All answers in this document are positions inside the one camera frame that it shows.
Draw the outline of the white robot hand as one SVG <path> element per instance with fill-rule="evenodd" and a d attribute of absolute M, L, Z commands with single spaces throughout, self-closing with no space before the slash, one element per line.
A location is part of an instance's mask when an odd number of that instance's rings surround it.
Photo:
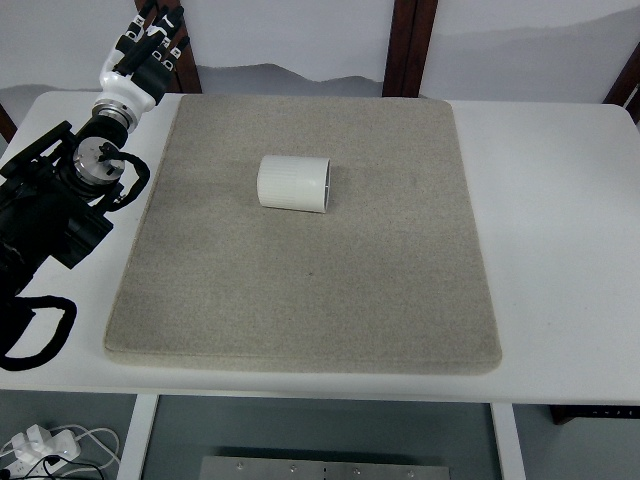
<path fill-rule="evenodd" d="M 190 43 L 188 35 L 175 39 L 183 15 L 178 4 L 142 4 L 102 66 L 97 112 L 144 114 L 161 102 Z"/>

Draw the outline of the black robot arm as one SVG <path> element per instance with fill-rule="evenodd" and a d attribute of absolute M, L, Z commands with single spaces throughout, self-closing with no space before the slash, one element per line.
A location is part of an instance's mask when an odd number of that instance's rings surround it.
<path fill-rule="evenodd" d="M 48 258 L 69 269 L 112 230 L 106 213 L 135 201 L 150 170 L 125 152 L 142 116 L 164 97 L 188 36 L 184 9 L 147 1 L 100 74 L 90 119 L 64 121 L 1 168 L 1 301 L 13 301 Z"/>

